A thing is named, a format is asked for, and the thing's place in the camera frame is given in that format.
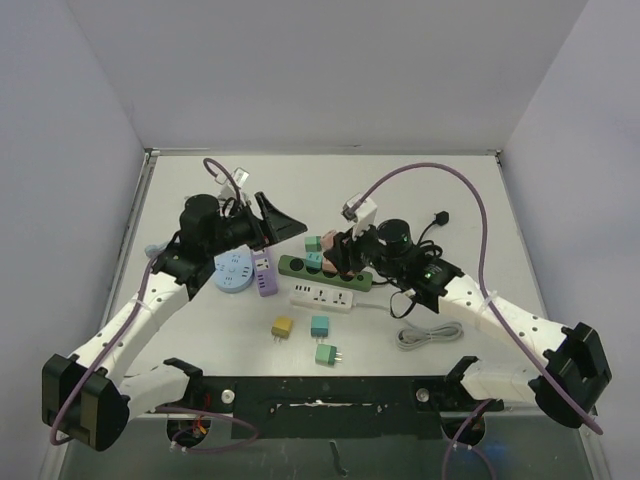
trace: white power strip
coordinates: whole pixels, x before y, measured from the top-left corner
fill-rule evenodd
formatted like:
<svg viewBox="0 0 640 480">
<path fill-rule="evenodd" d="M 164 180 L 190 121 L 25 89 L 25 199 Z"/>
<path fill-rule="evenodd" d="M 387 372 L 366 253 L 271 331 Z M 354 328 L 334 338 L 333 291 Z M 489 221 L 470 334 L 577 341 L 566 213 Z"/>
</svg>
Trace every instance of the white power strip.
<svg viewBox="0 0 640 480">
<path fill-rule="evenodd" d="M 297 283 L 291 290 L 289 302 L 299 307 L 348 313 L 353 307 L 353 293 L 337 288 Z"/>
</svg>

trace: wall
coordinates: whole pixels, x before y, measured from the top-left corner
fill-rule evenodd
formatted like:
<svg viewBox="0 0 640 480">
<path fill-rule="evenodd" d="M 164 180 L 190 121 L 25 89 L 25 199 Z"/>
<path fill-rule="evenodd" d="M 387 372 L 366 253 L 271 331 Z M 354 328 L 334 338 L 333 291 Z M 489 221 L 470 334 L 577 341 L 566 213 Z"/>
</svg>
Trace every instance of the wall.
<svg viewBox="0 0 640 480">
<path fill-rule="evenodd" d="M 504 172 L 552 318 L 596 327 L 615 480 L 640 470 L 640 3 L 591 0 L 505 150 Z"/>
<path fill-rule="evenodd" d="M 0 5 L 0 477 L 35 478 L 40 370 L 98 326 L 142 148 L 66 4 Z"/>
<path fill-rule="evenodd" d="M 507 142 L 586 0 L 67 0 L 147 147 Z"/>
</svg>

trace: yellow cube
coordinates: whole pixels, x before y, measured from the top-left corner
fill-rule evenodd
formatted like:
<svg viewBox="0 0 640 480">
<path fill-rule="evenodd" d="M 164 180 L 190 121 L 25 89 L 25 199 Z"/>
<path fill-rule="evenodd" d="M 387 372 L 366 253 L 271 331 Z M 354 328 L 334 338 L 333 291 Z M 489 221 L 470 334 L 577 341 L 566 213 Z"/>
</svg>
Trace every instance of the yellow cube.
<svg viewBox="0 0 640 480">
<path fill-rule="evenodd" d="M 289 317 L 278 317 L 276 321 L 273 322 L 273 327 L 271 327 L 271 334 L 274 337 L 278 338 L 289 338 L 289 334 L 291 333 L 291 329 L 293 328 L 293 320 Z"/>
</svg>

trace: purple power strip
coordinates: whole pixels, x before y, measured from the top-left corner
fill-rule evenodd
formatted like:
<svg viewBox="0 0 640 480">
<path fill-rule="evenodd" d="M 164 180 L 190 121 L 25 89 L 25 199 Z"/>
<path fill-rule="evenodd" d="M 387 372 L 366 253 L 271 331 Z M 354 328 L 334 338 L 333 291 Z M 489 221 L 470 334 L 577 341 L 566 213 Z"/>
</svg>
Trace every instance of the purple power strip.
<svg viewBox="0 0 640 480">
<path fill-rule="evenodd" d="M 261 297 L 268 297 L 278 293 L 278 281 L 276 280 L 276 270 L 273 267 L 269 249 L 251 251 L 253 261 L 253 272 L 258 281 L 258 293 Z"/>
</svg>

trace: green power strip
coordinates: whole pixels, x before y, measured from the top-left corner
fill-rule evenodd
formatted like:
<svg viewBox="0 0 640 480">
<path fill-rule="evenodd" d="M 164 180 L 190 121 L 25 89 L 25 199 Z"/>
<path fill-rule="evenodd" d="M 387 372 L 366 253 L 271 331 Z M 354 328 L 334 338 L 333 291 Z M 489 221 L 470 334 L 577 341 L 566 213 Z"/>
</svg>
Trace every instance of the green power strip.
<svg viewBox="0 0 640 480">
<path fill-rule="evenodd" d="M 309 280 L 310 282 L 324 283 L 333 287 L 350 288 L 360 292 L 371 290 L 373 275 L 371 272 L 360 272 L 354 277 L 338 275 L 336 273 L 323 272 L 316 268 L 309 268 L 304 260 L 291 255 L 282 255 L 278 262 L 278 272 L 280 275 Z"/>
</svg>

